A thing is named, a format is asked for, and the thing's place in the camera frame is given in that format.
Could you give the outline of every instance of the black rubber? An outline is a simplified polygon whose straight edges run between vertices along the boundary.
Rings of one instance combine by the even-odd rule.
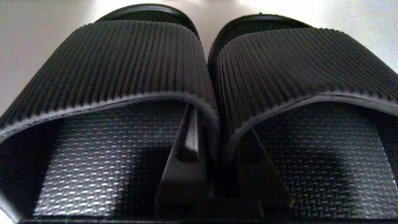
[[[161,4],[136,4],[117,9],[99,18],[97,22],[114,20],[143,20],[157,22],[173,22],[190,29],[199,38],[199,33],[191,19],[182,11]]]
[[[345,102],[398,116],[398,75],[335,30],[242,35],[223,47],[214,66],[223,132],[229,136],[226,161],[251,126],[309,103]]]
[[[224,45],[240,35],[274,29],[308,27],[311,26],[295,19],[279,15],[255,14],[239,17],[228,22],[218,32],[217,37],[210,48],[208,56],[209,65],[214,63],[215,58]]]
[[[218,132],[214,93],[194,33],[171,23],[96,22],[72,33],[1,116],[0,141],[51,119],[147,100],[191,103]]]
[[[204,115],[207,149],[216,155],[217,105],[191,30],[132,20],[79,28],[0,118],[2,209],[15,221],[154,218],[188,103]]]
[[[221,160],[254,128],[293,217],[397,219],[398,75],[342,32],[274,18],[230,22],[213,43]]]

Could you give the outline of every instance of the ribbed strap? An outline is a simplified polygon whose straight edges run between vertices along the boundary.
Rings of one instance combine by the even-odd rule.
[[[195,34],[166,22],[96,22],[72,33],[1,116],[0,140],[50,119],[162,99],[199,107],[218,135],[215,96]]]
[[[398,115],[397,74],[336,30],[242,35],[223,47],[216,67],[227,160],[254,124],[316,101],[342,101]]]

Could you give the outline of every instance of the slide sandal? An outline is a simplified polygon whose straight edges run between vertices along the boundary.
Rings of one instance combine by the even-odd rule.
[[[190,19],[125,7],[74,31],[1,116],[1,209],[25,223],[154,218],[206,193],[219,132]]]
[[[295,220],[397,219],[398,75],[347,34],[282,20],[239,18],[213,43],[224,164],[260,141]]]

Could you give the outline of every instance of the diamond plate texture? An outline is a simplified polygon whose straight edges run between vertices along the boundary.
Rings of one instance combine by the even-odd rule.
[[[34,215],[153,215],[184,109],[140,103],[65,119]]]
[[[304,217],[397,218],[398,189],[359,108],[317,103],[254,127]]]

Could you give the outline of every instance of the gray floor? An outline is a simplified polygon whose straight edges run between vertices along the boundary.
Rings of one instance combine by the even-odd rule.
[[[5,1],[0,0],[0,114],[76,28],[130,4],[161,2],[186,13],[196,25],[205,55],[218,31],[247,14],[280,14],[315,27],[341,30],[398,72],[396,0],[180,0]],[[5,223],[0,212],[0,223]]]

